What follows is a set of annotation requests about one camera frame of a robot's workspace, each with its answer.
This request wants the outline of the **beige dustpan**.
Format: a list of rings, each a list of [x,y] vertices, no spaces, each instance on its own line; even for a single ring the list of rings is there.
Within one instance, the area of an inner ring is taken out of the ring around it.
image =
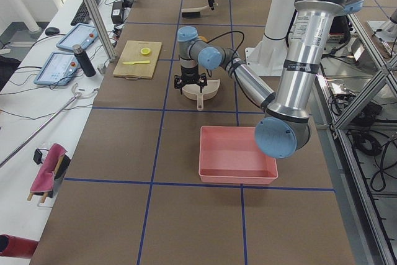
[[[204,109],[204,101],[214,98],[220,88],[220,79],[211,79],[207,81],[207,85],[200,88],[196,84],[188,84],[182,88],[182,94],[197,103],[197,110]]]

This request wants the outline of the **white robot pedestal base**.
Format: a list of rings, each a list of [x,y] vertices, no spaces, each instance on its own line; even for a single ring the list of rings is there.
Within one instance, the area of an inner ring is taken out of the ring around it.
[[[272,0],[262,40],[246,49],[246,62],[259,76],[280,76],[287,55],[285,38],[293,22],[295,0]]]

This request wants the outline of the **pink cloth on stand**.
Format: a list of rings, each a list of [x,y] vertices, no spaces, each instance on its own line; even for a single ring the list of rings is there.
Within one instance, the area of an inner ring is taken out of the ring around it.
[[[46,158],[32,183],[27,200],[32,200],[34,195],[41,197],[40,203],[54,195],[55,181],[62,178],[71,162],[66,154],[67,150],[60,144],[54,143],[50,147]]]

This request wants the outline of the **aluminium frame post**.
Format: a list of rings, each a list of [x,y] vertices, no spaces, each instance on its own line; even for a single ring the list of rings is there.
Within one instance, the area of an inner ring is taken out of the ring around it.
[[[83,2],[85,3],[89,11],[90,17],[94,23],[94,26],[97,30],[98,36],[102,42],[102,46],[109,61],[113,62],[116,58],[115,50],[110,42],[104,21],[102,20],[102,16],[98,9],[98,5],[96,4],[95,0],[83,0]]]

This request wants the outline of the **yellow toy lemon slice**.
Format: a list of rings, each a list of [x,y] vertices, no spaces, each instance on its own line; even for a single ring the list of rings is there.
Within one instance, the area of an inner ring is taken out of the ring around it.
[[[140,50],[140,53],[144,56],[147,56],[151,53],[151,49],[149,47],[144,47]]]

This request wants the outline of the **far teach pendant tablet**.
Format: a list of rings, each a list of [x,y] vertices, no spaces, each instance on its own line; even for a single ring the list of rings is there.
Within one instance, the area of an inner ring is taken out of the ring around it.
[[[86,50],[98,37],[94,26],[77,23],[57,44],[56,47],[66,51],[73,51],[74,45],[80,45]]]

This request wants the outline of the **beige hand brush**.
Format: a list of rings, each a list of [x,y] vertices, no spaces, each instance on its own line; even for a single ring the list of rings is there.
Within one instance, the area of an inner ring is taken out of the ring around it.
[[[181,9],[181,17],[186,19],[193,19],[201,16],[202,12],[213,11],[218,6],[218,3],[214,3],[213,6],[206,5],[202,7],[191,7]]]

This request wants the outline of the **teach pendant tablet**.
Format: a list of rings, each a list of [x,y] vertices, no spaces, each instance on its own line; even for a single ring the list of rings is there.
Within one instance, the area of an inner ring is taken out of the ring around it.
[[[66,86],[74,78],[80,64],[71,53],[53,52],[33,83],[41,86]]]
[[[94,26],[77,23],[57,44],[56,47],[66,51],[73,51],[74,45],[80,45],[86,50],[98,37]]]

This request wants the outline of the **black power adapter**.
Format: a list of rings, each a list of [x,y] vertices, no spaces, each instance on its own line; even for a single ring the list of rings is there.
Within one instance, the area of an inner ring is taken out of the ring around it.
[[[113,24],[122,24],[124,22],[123,2],[115,1],[112,3],[111,19]]]

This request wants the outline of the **black computer mouse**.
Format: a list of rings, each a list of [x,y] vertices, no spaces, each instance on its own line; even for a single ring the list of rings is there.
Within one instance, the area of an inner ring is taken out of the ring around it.
[[[57,27],[47,27],[45,29],[46,36],[58,35],[59,33],[60,33],[60,30]]]

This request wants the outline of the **black water bottle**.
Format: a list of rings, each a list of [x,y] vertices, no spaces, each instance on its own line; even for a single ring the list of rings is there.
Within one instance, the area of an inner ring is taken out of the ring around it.
[[[82,46],[79,44],[73,45],[73,52],[80,64],[81,69],[83,70],[83,73],[89,78],[95,76],[96,71]]]

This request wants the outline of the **near teach pendant tablet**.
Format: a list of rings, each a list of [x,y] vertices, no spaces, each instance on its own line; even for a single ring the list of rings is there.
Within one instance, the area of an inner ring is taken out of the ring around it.
[[[33,83],[41,86],[66,86],[74,78],[80,64],[71,53],[53,52]]]

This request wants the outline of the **black keyboard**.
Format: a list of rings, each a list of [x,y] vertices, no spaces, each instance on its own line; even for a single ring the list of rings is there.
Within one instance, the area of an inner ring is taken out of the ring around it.
[[[76,11],[72,21],[70,23],[71,26],[77,25],[78,23],[88,24],[91,20],[89,11],[84,2],[82,2]]]

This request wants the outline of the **red cylinder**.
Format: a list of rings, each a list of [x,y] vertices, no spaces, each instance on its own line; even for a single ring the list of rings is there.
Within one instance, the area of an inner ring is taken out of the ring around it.
[[[1,256],[12,258],[30,259],[38,241],[21,238],[13,235],[1,235]]]

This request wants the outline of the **yellow toy knife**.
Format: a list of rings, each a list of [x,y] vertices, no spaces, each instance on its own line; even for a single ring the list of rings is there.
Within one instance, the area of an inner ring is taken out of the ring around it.
[[[150,60],[140,60],[140,61],[123,61],[123,65],[148,65],[150,64]]]

